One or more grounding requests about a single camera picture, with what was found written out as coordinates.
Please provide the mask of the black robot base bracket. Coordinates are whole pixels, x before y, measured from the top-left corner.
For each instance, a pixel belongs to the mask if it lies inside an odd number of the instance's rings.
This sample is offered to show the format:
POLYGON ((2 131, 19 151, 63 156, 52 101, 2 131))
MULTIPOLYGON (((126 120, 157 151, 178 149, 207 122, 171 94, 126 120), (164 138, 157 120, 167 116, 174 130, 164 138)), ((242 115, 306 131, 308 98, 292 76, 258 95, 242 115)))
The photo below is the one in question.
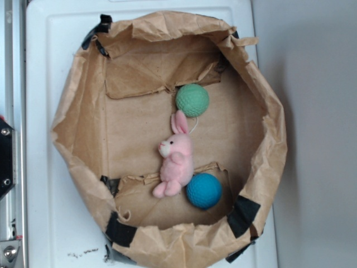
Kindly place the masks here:
POLYGON ((1 199, 14 186, 14 160, 13 160, 13 128, 1 116, 1 199))

